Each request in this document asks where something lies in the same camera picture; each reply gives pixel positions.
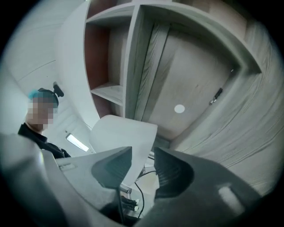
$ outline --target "wooden door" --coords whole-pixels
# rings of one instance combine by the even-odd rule
[[[231,70],[210,45],[170,30],[142,121],[157,124],[159,136],[176,138],[208,108]],[[176,105],[185,111],[176,113]]]

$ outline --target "black jacket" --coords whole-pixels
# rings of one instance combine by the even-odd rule
[[[66,150],[60,149],[52,143],[47,142],[47,138],[43,135],[40,135],[33,130],[31,130],[26,123],[23,123],[18,131],[19,135],[22,135],[30,140],[34,141],[40,149],[45,149],[50,151],[53,154],[54,158],[67,158],[71,157]]]

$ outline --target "white round sticker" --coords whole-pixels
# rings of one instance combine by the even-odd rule
[[[176,107],[174,108],[174,111],[176,113],[181,114],[181,113],[183,113],[185,111],[185,107],[183,105],[180,105],[180,104],[176,105]]]

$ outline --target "fluorescent light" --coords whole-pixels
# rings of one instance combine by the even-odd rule
[[[77,140],[71,133],[66,136],[66,139],[85,152],[87,152],[89,149],[87,146],[85,146],[79,140]]]

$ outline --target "white plastic chair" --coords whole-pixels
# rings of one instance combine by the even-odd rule
[[[157,134],[157,125],[107,115],[93,127],[90,145],[96,153],[118,147],[132,147],[132,165],[123,180],[131,186],[142,171]]]

